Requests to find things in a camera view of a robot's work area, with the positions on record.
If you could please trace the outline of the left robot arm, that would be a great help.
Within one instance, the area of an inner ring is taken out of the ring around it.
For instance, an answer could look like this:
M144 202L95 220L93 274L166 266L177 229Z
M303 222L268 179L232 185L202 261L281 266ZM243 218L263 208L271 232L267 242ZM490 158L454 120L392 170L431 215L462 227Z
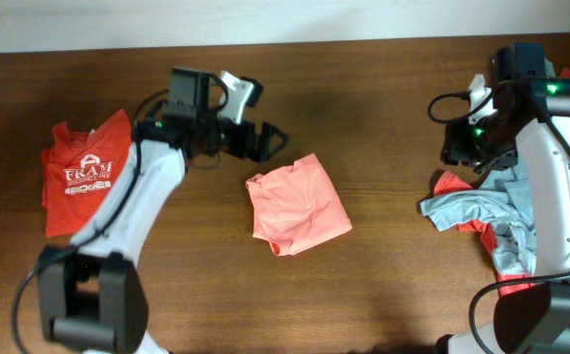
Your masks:
M168 88L140 103L117 182L69 245L45 247L29 273L46 341L80 353L163 352L147 331L143 245L195 157L264 162L288 145L275 126L244 118L262 92L256 79L176 67Z

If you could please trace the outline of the salmon pink t-shirt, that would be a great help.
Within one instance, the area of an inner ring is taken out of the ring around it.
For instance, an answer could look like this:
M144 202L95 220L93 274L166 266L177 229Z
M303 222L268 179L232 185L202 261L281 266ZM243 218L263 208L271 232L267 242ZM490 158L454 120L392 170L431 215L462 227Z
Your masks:
M246 181L253 237L277 257L295 256L353 229L322 164L313 153Z

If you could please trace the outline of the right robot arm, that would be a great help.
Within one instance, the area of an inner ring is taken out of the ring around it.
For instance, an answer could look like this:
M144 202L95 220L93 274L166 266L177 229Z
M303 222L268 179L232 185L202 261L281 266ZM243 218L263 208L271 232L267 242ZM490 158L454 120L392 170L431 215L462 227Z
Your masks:
M447 334L438 353L570 353L570 79L547 72L543 47L516 42L460 93L469 111L444 121L443 162L476 173L524 164L538 231L531 277L512 279L489 324Z

